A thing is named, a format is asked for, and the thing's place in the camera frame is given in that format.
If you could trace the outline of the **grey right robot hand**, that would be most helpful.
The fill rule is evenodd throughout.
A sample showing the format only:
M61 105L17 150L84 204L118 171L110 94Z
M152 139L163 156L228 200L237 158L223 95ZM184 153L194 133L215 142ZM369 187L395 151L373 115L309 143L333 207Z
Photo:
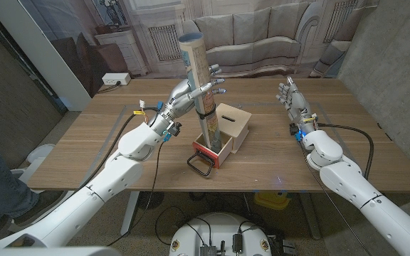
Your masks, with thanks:
M290 76L286 83L278 86L279 94L276 99L286 108L288 116L295 124L313 123L316 115L311 112L311 107L297 85Z

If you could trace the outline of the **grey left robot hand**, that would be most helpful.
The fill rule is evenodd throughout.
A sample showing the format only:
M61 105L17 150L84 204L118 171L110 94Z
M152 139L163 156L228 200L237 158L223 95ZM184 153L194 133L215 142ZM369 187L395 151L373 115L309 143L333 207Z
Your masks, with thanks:
M215 85L223 83L223 78L210 80L199 87L192 89L191 82L188 79L182 80L171 92L164 106L157 111L158 117L163 117L167 121L172 121L183 116L195 107L195 99L203 97L206 93L212 95L224 93L225 89L218 88L211 90Z

